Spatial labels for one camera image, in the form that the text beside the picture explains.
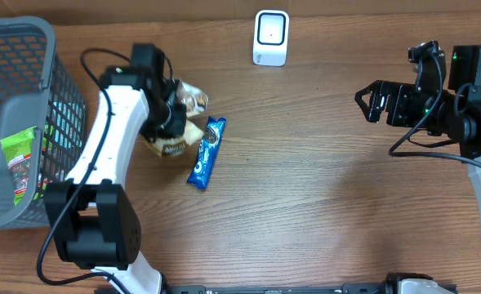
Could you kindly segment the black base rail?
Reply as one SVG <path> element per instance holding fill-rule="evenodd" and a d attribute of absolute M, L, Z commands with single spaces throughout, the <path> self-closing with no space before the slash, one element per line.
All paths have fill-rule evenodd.
<path fill-rule="evenodd" d="M 387 278 L 381 283 L 345 283 L 338 287 L 218 287 L 162 285 L 160 294 L 393 294 L 394 287 Z"/>

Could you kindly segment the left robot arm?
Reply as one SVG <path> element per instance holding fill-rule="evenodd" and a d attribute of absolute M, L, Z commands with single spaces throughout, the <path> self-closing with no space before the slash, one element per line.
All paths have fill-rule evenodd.
<path fill-rule="evenodd" d="M 186 107 L 163 72 L 171 62 L 161 49 L 136 43 L 126 61 L 100 77 L 88 74 L 99 88 L 95 121 L 66 179 L 44 194 L 51 230 L 36 273 L 48 285 L 103 277 L 118 293 L 167 292 L 140 250 L 140 221 L 124 185 L 137 137 L 154 143 L 182 136 Z"/>

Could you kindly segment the teal wet wipes pack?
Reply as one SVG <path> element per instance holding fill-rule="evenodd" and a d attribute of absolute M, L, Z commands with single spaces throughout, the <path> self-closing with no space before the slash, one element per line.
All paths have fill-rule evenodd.
<path fill-rule="evenodd" d="M 58 130 L 52 131 L 53 139 L 66 149 L 80 148 L 82 146 L 80 135 L 82 118 L 83 114 L 78 104 L 54 102 L 52 120 L 55 122 L 55 127 Z"/>

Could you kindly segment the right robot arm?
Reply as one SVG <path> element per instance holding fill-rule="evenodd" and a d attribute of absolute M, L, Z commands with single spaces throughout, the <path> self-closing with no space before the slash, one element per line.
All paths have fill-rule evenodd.
<path fill-rule="evenodd" d="M 481 45 L 455 46 L 448 59 L 431 40 L 409 48 L 408 60 L 417 74 L 413 84 L 376 80 L 354 100 L 368 122 L 386 113 L 388 125 L 408 129 L 389 156 L 464 163 L 481 223 Z"/>

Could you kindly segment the grey plastic mesh basket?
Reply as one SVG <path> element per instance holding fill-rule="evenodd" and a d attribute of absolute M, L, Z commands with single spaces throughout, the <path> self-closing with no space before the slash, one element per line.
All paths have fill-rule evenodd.
<path fill-rule="evenodd" d="M 66 149 L 52 137 L 54 102 L 78 104 L 83 118 L 82 146 Z M 14 188 L 0 144 L 0 229 L 48 224 L 44 192 L 62 181 L 83 149 L 87 104 L 56 53 L 49 23 L 34 16 L 0 18 L 0 140 L 35 127 L 28 188 L 14 204 Z"/>

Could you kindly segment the blue Oreo cookie pack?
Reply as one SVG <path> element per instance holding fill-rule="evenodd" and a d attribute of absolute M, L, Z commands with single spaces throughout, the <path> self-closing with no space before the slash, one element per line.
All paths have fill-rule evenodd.
<path fill-rule="evenodd" d="M 207 120 L 195 165 L 187 180 L 198 189 L 206 189 L 208 186 L 226 125 L 226 118 L 209 117 Z"/>

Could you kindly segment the brown white pastry wrapper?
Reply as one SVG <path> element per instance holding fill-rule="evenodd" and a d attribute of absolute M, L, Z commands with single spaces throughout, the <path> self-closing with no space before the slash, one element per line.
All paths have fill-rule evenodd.
<path fill-rule="evenodd" d="M 159 157 L 174 157 L 203 137 L 204 131 L 189 119 L 205 112 L 209 98 L 201 89 L 180 79 L 167 79 L 162 95 L 171 111 L 170 121 L 166 127 L 144 135 L 144 143 Z"/>

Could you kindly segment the green snack bag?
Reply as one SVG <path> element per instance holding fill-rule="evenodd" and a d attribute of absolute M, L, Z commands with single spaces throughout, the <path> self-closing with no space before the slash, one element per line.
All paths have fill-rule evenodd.
<path fill-rule="evenodd" d="M 7 168 L 11 175 L 15 205 L 22 200 L 28 188 L 31 172 L 30 159 L 33 140 L 35 139 L 34 129 L 35 127 L 29 127 L 0 140 Z"/>

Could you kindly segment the white barcode scanner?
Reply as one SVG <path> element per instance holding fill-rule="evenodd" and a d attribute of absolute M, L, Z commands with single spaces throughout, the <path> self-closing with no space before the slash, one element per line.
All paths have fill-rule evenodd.
<path fill-rule="evenodd" d="M 255 65 L 282 67 L 287 59 L 289 16 L 264 9 L 255 17 L 252 61 Z"/>

